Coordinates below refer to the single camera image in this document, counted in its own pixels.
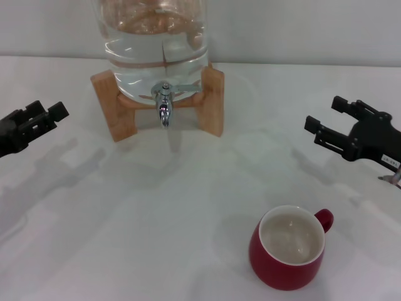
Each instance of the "faucet handle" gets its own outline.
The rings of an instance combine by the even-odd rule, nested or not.
[[[202,87],[195,85],[176,85],[172,87],[174,93],[180,92],[201,92]]]

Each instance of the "metal spigot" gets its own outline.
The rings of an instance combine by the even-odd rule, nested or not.
[[[202,88],[195,85],[176,85],[169,82],[160,82],[153,86],[152,96],[156,101],[156,110],[159,114],[163,128],[169,127],[170,119],[173,114],[172,103],[176,93],[182,92],[201,92]]]

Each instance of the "mug handle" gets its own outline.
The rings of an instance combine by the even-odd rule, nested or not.
[[[330,230],[334,222],[333,213],[331,213],[329,209],[322,209],[319,212],[317,212],[315,216],[321,223],[325,233],[327,233],[327,231]]]

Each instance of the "red mug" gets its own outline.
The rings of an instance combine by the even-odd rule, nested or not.
[[[327,209],[315,215],[290,205],[268,211],[249,244],[256,275],[278,290],[296,290],[310,283],[318,273],[325,233],[333,222],[333,214]]]

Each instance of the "white wall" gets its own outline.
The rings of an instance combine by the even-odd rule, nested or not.
[[[401,66],[401,0],[209,0],[215,61]],[[0,55],[103,57],[89,0],[2,0]]]

